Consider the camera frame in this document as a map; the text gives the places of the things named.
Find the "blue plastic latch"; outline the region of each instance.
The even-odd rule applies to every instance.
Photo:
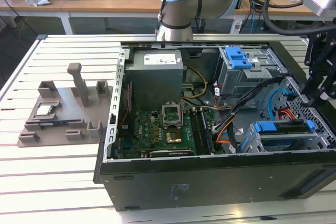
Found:
[[[307,120],[307,126],[310,129],[311,132],[315,131],[315,124],[312,120]]]
[[[240,152],[243,151],[243,149],[244,149],[244,147],[245,147],[245,145],[246,145],[247,142],[248,142],[248,136],[245,138],[245,140],[243,141],[242,145],[240,146]]]
[[[260,127],[260,125],[258,123],[254,124],[254,128],[256,128],[256,132],[261,132],[263,131],[262,128]]]
[[[254,127],[257,132],[277,131],[277,128],[272,122],[257,122]]]
[[[234,69],[252,68],[252,64],[246,59],[246,54],[240,47],[226,47],[225,53]]]

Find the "wooden desk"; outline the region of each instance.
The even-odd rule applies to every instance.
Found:
[[[291,4],[290,0],[271,0],[278,5]],[[109,28],[108,17],[152,17],[159,12],[160,0],[51,0],[50,5],[33,7],[24,0],[8,0],[22,16],[54,16],[62,20],[66,34],[74,34],[69,21],[70,17],[102,17],[106,28]],[[233,19],[232,34],[239,33],[242,22],[250,11],[248,0],[243,0],[239,10],[224,18]],[[270,18],[274,20],[329,20],[322,19],[305,6],[289,9],[269,9]],[[15,16],[13,11],[0,0],[0,15]]]
[[[157,13],[160,10],[160,0],[69,0],[62,10],[64,12],[132,12]]]

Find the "metal slotted table surface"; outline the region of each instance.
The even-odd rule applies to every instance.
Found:
[[[65,35],[37,40],[0,92],[0,223],[334,223],[336,183],[306,200],[116,212],[103,185],[92,182],[98,144],[18,148],[16,142],[43,80],[74,87],[70,62],[82,64],[88,86],[113,85],[121,41],[153,35]],[[195,40],[279,40],[302,66],[307,43],[277,35],[200,35]]]

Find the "floor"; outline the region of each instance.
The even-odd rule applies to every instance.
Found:
[[[204,33],[230,32],[232,21],[229,19],[206,19],[205,21]],[[23,26],[22,19],[17,17],[16,22],[17,28],[7,28],[0,32],[0,88],[36,38],[27,25]],[[38,34],[65,34],[59,18],[29,17],[27,22]],[[72,18],[71,23],[76,34],[152,34],[156,28],[155,18],[110,18],[111,28],[109,30],[105,30],[102,18]],[[261,26],[261,21],[256,22],[253,32],[265,33],[260,30]],[[250,32],[251,22],[249,20],[241,33]]]

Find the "gray fixture stand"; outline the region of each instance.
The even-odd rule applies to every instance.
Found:
[[[97,81],[95,87],[87,87],[80,70],[80,63],[68,66],[74,88],[57,89],[53,81],[41,82],[40,96],[17,146],[99,143],[106,128],[103,125],[108,125],[113,87],[107,81]]]

